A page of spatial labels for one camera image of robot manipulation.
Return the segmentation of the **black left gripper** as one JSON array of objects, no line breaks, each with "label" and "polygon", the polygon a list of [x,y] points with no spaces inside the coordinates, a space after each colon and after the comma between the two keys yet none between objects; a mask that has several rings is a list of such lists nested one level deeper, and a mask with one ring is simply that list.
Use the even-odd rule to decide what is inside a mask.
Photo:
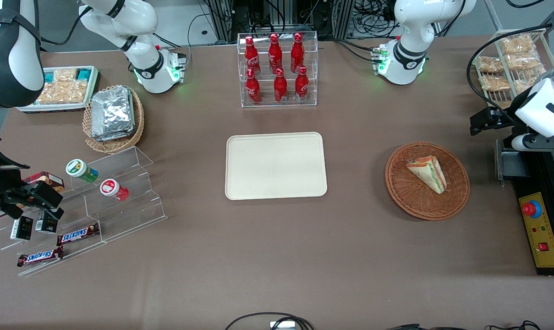
[{"label": "black left gripper", "polygon": [[489,106],[470,117],[470,136],[476,136],[486,130],[498,130],[507,127],[526,129],[526,125],[514,119],[506,110]]}]

